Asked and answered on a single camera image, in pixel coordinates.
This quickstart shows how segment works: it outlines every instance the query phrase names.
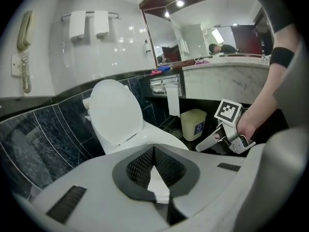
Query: toilet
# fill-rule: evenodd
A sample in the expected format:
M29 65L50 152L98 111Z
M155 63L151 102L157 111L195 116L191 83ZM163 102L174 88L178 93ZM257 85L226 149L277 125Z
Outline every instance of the toilet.
M140 105L127 86L103 80L93 88L88 114L105 154L146 144L166 144L188 148L175 136L143 120ZM148 190L158 203L169 203L169 189L154 167Z

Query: wall-mounted telephone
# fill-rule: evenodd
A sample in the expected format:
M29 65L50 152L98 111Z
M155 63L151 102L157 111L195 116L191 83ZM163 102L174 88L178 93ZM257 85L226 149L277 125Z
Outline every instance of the wall-mounted telephone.
M32 43L33 32L34 32L34 13L33 11L27 11L24 14L17 40L17 48L22 51L21 76L23 83L23 91L27 94L31 92L28 48Z

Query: black shirt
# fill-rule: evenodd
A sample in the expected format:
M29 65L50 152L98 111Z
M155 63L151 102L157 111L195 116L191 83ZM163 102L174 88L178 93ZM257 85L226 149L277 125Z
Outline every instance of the black shirt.
M222 53L236 53L237 50L229 44L224 44L221 46Z

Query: trash can label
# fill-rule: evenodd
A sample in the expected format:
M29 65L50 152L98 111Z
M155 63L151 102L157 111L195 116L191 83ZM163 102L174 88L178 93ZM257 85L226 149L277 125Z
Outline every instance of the trash can label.
M204 124L205 124L205 122L202 122L202 123L199 123L198 125L195 126L194 135L203 131Z

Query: beige trash can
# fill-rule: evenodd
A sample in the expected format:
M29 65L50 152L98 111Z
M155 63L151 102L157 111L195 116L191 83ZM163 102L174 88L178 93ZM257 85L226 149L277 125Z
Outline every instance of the beige trash can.
M185 140L193 141L202 135L206 115L206 112L199 109L192 109L180 114L183 128L183 137Z

